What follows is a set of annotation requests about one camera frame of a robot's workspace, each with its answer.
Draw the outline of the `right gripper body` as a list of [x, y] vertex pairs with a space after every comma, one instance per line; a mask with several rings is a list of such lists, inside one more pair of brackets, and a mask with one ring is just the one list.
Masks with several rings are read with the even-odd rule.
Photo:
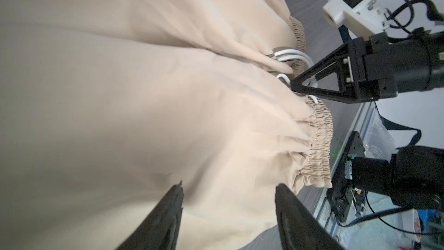
[[370, 37], [360, 46], [364, 78], [360, 81], [361, 102], [378, 101], [397, 96], [393, 60], [387, 34]]

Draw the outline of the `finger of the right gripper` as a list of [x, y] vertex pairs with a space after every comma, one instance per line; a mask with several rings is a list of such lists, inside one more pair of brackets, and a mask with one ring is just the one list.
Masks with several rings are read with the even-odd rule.
[[293, 79], [291, 90], [340, 103], [363, 103], [360, 87], [360, 82], [364, 80], [363, 53], [363, 39], [344, 43]]

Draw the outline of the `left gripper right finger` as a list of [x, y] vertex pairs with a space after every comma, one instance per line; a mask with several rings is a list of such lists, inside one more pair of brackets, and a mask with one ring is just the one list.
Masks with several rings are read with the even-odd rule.
[[341, 250], [285, 184], [275, 191], [276, 218], [284, 250]]

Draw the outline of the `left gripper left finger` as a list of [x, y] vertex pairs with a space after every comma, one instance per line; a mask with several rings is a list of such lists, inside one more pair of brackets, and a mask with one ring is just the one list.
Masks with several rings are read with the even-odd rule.
[[175, 250], [183, 212], [182, 183], [175, 184], [163, 196], [136, 230], [118, 250]]

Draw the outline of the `beige shorts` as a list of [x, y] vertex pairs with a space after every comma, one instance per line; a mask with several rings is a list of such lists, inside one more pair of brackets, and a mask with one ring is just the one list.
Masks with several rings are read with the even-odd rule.
[[1, 248], [114, 250], [177, 183], [177, 248], [237, 250], [331, 186], [285, 0], [1, 0]]

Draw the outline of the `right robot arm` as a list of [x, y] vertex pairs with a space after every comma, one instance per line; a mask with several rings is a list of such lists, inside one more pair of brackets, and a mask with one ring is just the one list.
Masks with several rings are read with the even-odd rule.
[[[444, 35], [417, 29], [393, 39], [384, 32], [346, 42], [291, 81], [291, 90], [340, 103], [375, 103], [402, 93], [429, 92], [444, 85]], [[342, 178], [356, 189], [391, 198], [401, 207], [444, 209], [444, 152], [421, 146], [419, 122], [430, 115], [442, 134], [444, 114], [430, 97], [404, 102], [382, 122], [391, 131], [414, 132], [390, 158], [351, 157]]]

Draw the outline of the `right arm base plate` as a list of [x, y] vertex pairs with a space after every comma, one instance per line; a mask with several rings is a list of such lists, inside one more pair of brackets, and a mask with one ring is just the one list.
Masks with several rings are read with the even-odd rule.
[[333, 187], [327, 190], [331, 210], [341, 224], [345, 224], [353, 205], [351, 167], [355, 157], [365, 157], [365, 148], [357, 131], [351, 132], [332, 178]]

